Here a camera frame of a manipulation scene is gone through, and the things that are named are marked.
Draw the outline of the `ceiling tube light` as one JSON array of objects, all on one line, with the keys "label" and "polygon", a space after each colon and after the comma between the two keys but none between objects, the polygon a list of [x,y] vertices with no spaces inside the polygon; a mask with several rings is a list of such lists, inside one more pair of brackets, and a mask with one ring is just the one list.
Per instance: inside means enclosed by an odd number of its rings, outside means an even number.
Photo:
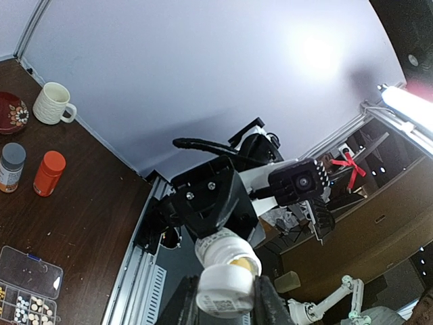
[{"label": "ceiling tube light", "polygon": [[385,105],[420,127],[422,131],[432,134],[432,102],[395,86],[382,84],[377,88]]}]

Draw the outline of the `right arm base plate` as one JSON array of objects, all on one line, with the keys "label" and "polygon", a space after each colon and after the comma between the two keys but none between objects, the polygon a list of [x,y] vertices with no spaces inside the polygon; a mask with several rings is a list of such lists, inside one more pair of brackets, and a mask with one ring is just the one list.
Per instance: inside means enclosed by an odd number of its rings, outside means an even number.
[{"label": "right arm base plate", "polygon": [[169,224],[160,209],[160,201],[151,197],[139,224],[134,245],[146,253],[156,255],[160,245],[168,250],[174,250],[180,247],[181,240],[181,229]]}]

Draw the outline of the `cream ribbed ceramic mug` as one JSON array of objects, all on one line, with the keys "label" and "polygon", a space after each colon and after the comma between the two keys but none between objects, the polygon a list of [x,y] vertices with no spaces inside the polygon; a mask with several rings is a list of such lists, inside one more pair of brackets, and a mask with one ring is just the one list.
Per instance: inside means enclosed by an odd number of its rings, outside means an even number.
[{"label": "cream ribbed ceramic mug", "polygon": [[44,84],[32,107],[36,119],[46,125],[59,122],[71,123],[77,115],[77,108],[70,103],[70,92],[56,82]]}]

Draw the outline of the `small white bottle cap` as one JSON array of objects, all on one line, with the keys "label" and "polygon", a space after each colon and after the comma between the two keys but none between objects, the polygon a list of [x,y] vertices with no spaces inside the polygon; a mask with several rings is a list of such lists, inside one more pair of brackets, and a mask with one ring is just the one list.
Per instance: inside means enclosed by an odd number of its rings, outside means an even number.
[{"label": "small white bottle cap", "polygon": [[213,265],[200,276],[197,306],[216,318],[234,319],[254,307],[255,276],[244,267]]}]

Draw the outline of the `clear plastic pill organizer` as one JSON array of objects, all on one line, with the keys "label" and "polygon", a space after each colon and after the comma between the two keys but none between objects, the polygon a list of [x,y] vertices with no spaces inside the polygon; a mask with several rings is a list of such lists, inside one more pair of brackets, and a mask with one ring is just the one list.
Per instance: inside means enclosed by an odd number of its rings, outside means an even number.
[{"label": "clear plastic pill organizer", "polygon": [[20,324],[14,320],[16,299],[22,295],[30,300],[31,296],[43,299],[50,306],[51,315],[38,313],[28,308],[28,313],[45,315],[58,324],[56,299],[60,289],[64,271],[62,268],[48,263],[28,253],[23,253],[10,246],[1,249],[1,286],[6,291],[1,315],[2,324]]}]

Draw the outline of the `yellow pills in organizer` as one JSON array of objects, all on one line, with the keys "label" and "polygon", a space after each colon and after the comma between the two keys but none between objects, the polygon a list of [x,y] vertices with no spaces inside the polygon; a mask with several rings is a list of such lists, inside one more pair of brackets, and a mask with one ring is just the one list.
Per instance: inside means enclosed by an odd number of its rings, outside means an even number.
[{"label": "yellow pills in organizer", "polygon": [[5,301],[5,296],[6,296],[6,291],[1,286],[0,287],[0,315],[2,315],[2,313],[3,313],[3,304],[4,304],[4,301]]}]

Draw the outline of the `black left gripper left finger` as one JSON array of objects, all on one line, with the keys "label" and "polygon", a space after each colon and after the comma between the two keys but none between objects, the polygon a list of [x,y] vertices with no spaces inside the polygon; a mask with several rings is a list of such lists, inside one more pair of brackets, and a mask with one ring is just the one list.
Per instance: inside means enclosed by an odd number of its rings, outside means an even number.
[{"label": "black left gripper left finger", "polygon": [[185,276],[158,317],[157,325],[199,324],[196,294],[199,277]]}]

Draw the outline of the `white pills in organizer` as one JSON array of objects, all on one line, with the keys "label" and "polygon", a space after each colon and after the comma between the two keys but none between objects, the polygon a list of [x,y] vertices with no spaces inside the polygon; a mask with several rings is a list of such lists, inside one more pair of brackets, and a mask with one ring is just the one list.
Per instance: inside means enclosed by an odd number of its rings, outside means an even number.
[{"label": "white pills in organizer", "polygon": [[28,314],[28,324],[30,325],[53,325],[51,318],[37,313]]}]

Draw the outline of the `aluminium frame post right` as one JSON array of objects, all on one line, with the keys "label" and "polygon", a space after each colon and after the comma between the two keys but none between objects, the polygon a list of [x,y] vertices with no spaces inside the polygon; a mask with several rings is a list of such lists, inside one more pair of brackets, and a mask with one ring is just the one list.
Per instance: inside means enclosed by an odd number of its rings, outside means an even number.
[{"label": "aluminium frame post right", "polygon": [[14,52],[14,58],[16,60],[20,61],[23,58],[23,55],[30,44],[30,40],[32,39],[32,36],[50,3],[51,0],[37,1],[37,4],[33,9],[33,12],[31,13],[30,18],[19,38],[18,44],[16,45]]}]

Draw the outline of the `small white pill bottle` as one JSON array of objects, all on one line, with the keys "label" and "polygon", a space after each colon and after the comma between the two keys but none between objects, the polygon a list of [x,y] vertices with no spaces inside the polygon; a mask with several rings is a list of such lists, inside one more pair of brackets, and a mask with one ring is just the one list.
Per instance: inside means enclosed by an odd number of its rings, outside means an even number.
[{"label": "small white pill bottle", "polygon": [[205,269],[213,265],[229,265],[234,261],[244,259],[253,275],[262,274],[262,264],[252,246],[225,227],[217,233],[197,239],[195,252]]}]

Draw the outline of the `white pills group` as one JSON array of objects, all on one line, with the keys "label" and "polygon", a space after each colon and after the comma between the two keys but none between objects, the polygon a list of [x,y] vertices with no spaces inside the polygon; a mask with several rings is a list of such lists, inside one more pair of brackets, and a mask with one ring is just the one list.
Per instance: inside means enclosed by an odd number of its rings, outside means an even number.
[{"label": "white pills group", "polygon": [[26,324],[28,321],[28,308],[30,300],[22,295],[18,295],[16,299],[15,317],[14,320],[20,324]]},{"label": "white pills group", "polygon": [[30,309],[38,313],[52,314],[50,306],[43,299],[35,296],[30,297]]}]

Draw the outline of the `orange pill bottle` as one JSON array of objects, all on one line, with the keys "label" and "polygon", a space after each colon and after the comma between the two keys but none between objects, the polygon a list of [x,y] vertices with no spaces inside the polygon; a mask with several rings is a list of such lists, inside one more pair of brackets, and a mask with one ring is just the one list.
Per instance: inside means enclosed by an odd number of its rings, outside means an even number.
[{"label": "orange pill bottle", "polygon": [[33,181],[34,191],[42,197],[50,196],[66,168],[66,159],[55,150],[46,152]]}]

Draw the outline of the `grey capped vitamin bottle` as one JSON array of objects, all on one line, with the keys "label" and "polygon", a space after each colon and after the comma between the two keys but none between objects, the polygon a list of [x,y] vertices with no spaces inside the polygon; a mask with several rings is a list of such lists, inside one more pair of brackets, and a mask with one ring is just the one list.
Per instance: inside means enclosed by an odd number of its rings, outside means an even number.
[{"label": "grey capped vitamin bottle", "polygon": [[26,151],[16,142],[10,142],[1,151],[1,191],[15,192],[24,168]]}]

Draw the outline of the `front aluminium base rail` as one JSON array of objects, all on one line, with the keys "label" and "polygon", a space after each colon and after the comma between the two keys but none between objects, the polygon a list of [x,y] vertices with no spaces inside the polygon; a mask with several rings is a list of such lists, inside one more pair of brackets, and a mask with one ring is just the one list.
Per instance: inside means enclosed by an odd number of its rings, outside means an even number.
[{"label": "front aluminium base rail", "polygon": [[121,263],[102,324],[155,324],[166,278],[166,270],[156,264],[159,251],[150,253],[135,241],[144,224],[151,199],[161,199],[170,190],[165,178],[156,175]]}]

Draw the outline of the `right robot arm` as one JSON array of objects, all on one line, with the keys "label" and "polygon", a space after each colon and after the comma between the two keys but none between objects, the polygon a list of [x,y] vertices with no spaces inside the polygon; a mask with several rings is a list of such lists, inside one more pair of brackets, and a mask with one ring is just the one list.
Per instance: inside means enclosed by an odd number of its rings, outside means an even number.
[{"label": "right robot arm", "polygon": [[185,227],[192,240],[227,228],[252,247],[265,239],[241,173],[281,162],[279,138],[264,130],[260,118],[237,132],[227,144],[180,137],[173,145],[200,150],[215,157],[170,181],[174,192],[157,200],[147,216],[148,237]]}]

